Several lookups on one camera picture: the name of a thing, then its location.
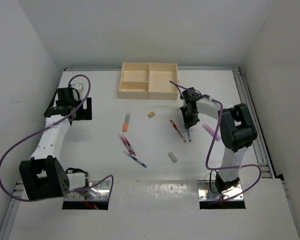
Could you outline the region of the red gel pen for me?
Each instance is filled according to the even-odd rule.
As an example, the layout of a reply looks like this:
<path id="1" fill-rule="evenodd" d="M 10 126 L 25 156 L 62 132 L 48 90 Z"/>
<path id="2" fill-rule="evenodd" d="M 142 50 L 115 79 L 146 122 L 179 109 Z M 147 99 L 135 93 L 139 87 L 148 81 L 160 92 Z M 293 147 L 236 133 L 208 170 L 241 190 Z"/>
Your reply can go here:
<path id="1" fill-rule="evenodd" d="M 181 134 L 181 132 L 179 131 L 177 125 L 175 124 L 175 122 L 170 119 L 169 122 L 171 123 L 171 125 L 173 126 L 173 128 L 177 131 L 177 133 L 180 135 L 180 137 L 182 138 L 183 142 L 186 143 L 186 139 L 184 138 L 184 136 Z"/>

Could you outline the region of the blue gel pen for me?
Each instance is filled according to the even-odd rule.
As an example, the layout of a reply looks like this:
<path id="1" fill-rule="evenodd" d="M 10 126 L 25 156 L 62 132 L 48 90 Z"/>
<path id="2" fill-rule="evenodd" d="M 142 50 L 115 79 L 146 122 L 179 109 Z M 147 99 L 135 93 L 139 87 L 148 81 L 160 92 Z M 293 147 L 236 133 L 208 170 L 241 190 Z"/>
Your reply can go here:
<path id="1" fill-rule="evenodd" d="M 191 142 L 191 135 L 190 135 L 190 130 L 189 128 L 187 128 L 187 137 L 188 137 L 188 141 Z"/>

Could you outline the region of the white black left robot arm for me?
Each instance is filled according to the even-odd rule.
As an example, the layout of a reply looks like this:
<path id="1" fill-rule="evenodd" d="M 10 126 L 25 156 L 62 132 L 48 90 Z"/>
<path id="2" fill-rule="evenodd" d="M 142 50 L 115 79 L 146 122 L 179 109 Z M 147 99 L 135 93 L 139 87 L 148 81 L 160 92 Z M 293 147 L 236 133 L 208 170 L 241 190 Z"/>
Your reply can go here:
<path id="1" fill-rule="evenodd" d="M 64 138 L 73 121 L 92 119 L 92 99 L 88 97 L 84 107 L 83 92 L 81 83 L 57 89 L 57 99 L 44 113 L 47 129 L 29 160 L 19 165 L 23 185 L 31 201 L 64 197 L 88 185 L 86 171 L 77 168 L 65 170 L 59 162 Z"/>

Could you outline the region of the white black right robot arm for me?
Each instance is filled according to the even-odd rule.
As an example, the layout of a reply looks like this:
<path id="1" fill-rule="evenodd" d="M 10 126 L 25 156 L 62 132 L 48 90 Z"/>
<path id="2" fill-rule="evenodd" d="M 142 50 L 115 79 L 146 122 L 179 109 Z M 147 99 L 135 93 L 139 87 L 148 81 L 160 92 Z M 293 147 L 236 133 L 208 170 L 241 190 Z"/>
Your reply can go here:
<path id="1" fill-rule="evenodd" d="M 186 130 L 200 121 L 199 114 L 217 120 L 205 165 L 208 170 L 216 172 L 215 187 L 219 194 L 236 187 L 240 181 L 243 156 L 258 136 L 248 106 L 240 103 L 226 108 L 219 100 L 202 95 L 193 87 L 185 89 L 180 98 L 183 100 L 180 110 Z M 221 166 L 211 168 L 209 158 L 218 132 L 224 145 L 224 154 Z"/>

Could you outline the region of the pink highlighter marker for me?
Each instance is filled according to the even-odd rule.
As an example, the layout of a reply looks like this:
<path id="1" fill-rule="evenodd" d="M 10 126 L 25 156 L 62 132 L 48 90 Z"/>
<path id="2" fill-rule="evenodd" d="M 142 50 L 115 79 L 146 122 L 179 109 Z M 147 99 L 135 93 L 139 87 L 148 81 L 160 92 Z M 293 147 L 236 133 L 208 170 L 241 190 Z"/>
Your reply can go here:
<path id="1" fill-rule="evenodd" d="M 207 123 L 203 123 L 202 127 L 213 137 L 216 133 L 215 130 L 213 130 Z M 216 135 L 215 137 L 216 141 L 220 141 L 221 140 L 221 136 L 219 134 Z"/>

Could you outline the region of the small tan eraser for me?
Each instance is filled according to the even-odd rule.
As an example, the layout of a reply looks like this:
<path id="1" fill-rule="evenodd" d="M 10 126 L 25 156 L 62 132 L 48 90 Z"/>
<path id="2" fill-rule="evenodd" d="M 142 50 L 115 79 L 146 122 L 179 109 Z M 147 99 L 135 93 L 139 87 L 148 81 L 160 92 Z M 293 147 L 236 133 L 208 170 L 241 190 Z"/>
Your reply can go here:
<path id="1" fill-rule="evenodd" d="M 149 118 L 152 118 L 152 117 L 154 117 L 155 116 L 155 113 L 152 111 L 152 112 L 150 112 L 149 114 L 148 114 L 148 117 Z"/>

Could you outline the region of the orange highlighter marker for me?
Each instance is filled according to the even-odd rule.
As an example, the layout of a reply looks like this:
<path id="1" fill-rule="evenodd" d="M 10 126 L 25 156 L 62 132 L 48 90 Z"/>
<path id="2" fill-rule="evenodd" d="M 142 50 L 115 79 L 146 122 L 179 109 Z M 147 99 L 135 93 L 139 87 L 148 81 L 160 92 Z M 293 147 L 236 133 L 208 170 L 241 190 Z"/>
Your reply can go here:
<path id="1" fill-rule="evenodd" d="M 124 133 L 128 131 L 130 117 L 131 117 L 131 113 L 127 112 L 125 114 L 125 118 L 124 118 L 124 122 L 123 122 L 123 126 L 122 126 L 122 132 L 124 132 Z"/>

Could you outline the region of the grey speckled eraser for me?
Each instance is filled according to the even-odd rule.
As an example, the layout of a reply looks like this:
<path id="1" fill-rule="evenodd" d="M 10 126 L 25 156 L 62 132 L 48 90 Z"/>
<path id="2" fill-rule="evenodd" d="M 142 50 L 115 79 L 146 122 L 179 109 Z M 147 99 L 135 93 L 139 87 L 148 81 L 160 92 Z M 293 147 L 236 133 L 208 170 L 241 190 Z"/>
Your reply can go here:
<path id="1" fill-rule="evenodd" d="M 172 152 L 169 152 L 168 156 L 169 156 L 169 158 L 171 159 L 171 161 L 173 163 L 176 163 L 178 161 L 178 159 L 176 158 L 176 156 Z"/>

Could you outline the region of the cream wooden compartment tray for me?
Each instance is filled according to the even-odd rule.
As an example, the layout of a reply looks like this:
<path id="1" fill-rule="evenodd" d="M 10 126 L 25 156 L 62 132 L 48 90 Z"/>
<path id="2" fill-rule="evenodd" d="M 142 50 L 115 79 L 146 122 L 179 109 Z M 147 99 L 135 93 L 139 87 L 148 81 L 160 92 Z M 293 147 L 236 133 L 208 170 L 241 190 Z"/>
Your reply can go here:
<path id="1" fill-rule="evenodd" d="M 118 94 L 120 99 L 176 100 L 179 92 L 176 63 L 123 62 Z"/>

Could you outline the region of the aluminium frame rail right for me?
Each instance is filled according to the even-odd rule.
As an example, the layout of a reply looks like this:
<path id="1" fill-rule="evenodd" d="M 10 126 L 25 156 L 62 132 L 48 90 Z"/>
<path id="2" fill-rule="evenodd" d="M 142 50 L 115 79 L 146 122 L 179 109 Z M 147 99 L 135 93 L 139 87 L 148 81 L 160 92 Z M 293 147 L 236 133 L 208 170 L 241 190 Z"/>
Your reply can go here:
<path id="1" fill-rule="evenodd" d="M 273 169 L 272 161 L 267 149 L 266 142 L 264 140 L 264 135 L 262 133 L 262 129 L 258 120 L 258 116 L 253 104 L 253 100 L 245 76 L 241 69 L 238 67 L 234 68 L 232 74 L 238 90 L 240 101 L 247 105 L 257 132 L 257 139 L 253 141 L 252 145 L 256 156 L 257 164 L 261 168 L 261 177 L 263 179 L 274 179 L 276 177 L 276 174 Z"/>

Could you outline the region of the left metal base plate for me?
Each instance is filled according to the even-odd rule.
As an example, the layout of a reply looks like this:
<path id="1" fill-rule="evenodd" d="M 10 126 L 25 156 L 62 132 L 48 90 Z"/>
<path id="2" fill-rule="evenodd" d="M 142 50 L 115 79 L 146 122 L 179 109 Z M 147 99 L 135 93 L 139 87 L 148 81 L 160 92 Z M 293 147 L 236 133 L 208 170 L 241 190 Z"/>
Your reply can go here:
<path id="1" fill-rule="evenodd" d="M 88 191 L 84 192 L 70 192 L 65 198 L 64 201 L 68 202 L 84 202 L 85 200 L 88 201 L 95 201 L 95 202 L 102 202 L 108 201 L 110 190 L 111 190 L 112 182 L 110 180 L 105 180 L 98 184 L 97 186 L 89 189 Z"/>

